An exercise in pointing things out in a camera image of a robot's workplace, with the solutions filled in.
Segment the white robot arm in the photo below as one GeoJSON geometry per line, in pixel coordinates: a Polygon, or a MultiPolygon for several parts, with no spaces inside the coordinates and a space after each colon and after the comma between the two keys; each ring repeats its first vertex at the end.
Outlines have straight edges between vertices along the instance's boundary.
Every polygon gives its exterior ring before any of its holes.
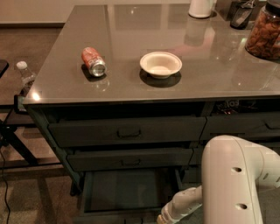
{"type": "Polygon", "coordinates": [[[157,217],[176,224],[199,207],[203,224],[263,224],[260,191],[280,186],[280,156],[236,136],[216,136],[205,146],[198,187],[177,192],[157,217]]]}

